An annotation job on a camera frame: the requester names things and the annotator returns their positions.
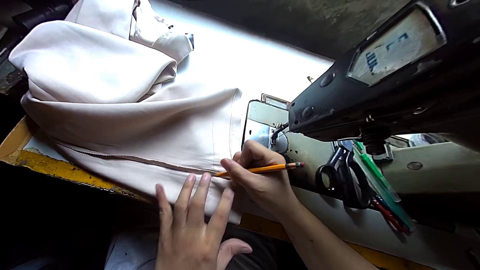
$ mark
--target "black scissors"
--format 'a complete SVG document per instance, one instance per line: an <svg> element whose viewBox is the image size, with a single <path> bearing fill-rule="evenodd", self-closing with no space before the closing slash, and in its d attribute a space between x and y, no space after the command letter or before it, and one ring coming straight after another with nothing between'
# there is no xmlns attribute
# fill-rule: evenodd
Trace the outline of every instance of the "black scissors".
<svg viewBox="0 0 480 270"><path fill-rule="evenodd" d="M353 141L334 142L334 153L327 164L317 169L315 184L319 194L341 199L349 208L366 209L372 199L372 190L362 168L353 160L354 154Z"/></svg>

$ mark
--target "white fabric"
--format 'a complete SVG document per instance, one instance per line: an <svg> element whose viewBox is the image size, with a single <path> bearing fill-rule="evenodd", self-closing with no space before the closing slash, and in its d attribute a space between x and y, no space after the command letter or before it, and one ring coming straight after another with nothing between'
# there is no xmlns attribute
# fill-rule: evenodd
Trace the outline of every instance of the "white fabric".
<svg viewBox="0 0 480 270"><path fill-rule="evenodd" d="M133 9L142 22L132 21L137 27L130 27ZM106 22L98 19L103 14ZM63 154L150 195L161 183L171 203L188 173L200 180L203 172L223 171L220 160L240 150L240 91L200 83L160 87L175 77L172 57L181 60L191 51L187 38L168 34L146 0L136 8L133 0L81 0L67 19L35 27L9 58L28 76L23 107ZM125 35L123 20L135 32ZM155 35L161 41L154 49L138 44ZM227 185L213 179L207 215ZM239 223L239 213L230 221Z"/></svg>

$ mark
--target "white table surface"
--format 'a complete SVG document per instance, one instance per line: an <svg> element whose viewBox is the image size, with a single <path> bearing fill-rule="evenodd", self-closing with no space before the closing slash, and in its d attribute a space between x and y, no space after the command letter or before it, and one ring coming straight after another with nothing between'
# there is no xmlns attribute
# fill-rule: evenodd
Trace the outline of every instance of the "white table surface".
<svg viewBox="0 0 480 270"><path fill-rule="evenodd" d="M151 0L157 13L176 29L193 34L195 50L178 66L177 81L211 82L237 87L242 91L245 111L252 99L269 94L292 101L310 85L307 76L319 77L333 63L319 55L272 41L226 23L162 0ZM40 136L25 148L65 160ZM373 210L345 209L341 201L294 187L300 201L345 241L384 251L438 269L474 269L465 250L472 239L417 226L411 236L398 237ZM254 205L245 211L272 217Z"/></svg>

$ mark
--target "yellow pencil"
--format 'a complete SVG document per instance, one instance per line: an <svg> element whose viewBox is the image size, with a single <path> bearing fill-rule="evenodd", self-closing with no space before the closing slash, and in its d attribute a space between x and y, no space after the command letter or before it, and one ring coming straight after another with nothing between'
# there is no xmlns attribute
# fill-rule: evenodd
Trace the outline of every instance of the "yellow pencil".
<svg viewBox="0 0 480 270"><path fill-rule="evenodd" d="M248 170L253 173L265 173L265 172L275 172L275 171L283 171L283 170L293 170L298 167L305 167L305 163L294 162L294 163L288 163L288 164L278 164L278 165L271 165L271 166L260 167L260 168L253 168ZM228 172L219 172L219 173L216 173L214 176L225 177L229 175L228 175Z"/></svg>

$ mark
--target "left hand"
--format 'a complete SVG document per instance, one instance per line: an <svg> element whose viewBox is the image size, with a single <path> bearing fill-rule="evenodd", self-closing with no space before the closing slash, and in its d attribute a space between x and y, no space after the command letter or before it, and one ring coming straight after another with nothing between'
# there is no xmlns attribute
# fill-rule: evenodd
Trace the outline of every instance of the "left hand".
<svg viewBox="0 0 480 270"><path fill-rule="evenodd" d="M156 270L224 270L235 254L252 252L252 248L240 239L232 238L220 244L232 206L233 191L230 188L223 191L207 225L204 208L212 176L203 174L190 198L195 178L194 174L187 177L173 211L162 185L156 185L160 207Z"/></svg>

